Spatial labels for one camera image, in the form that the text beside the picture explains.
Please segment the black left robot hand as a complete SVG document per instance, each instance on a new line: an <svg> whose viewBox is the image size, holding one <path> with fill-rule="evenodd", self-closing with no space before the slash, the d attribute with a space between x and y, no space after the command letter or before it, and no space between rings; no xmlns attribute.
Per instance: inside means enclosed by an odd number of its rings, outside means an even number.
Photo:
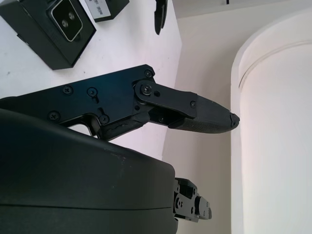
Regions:
<svg viewBox="0 0 312 234"><path fill-rule="evenodd" d="M156 0L156 10L154 12L155 19L155 32L157 35L160 34L164 28L166 16L167 16L167 0Z"/></svg>

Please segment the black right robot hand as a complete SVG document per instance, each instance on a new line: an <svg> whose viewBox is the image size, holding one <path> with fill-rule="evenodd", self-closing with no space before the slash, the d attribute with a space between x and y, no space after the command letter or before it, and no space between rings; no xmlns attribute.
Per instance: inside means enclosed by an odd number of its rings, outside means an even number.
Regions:
<svg viewBox="0 0 312 234"><path fill-rule="evenodd" d="M212 217L172 165L112 143L151 122L220 134L239 117L141 65L0 101L3 234L175 234Z"/></svg>

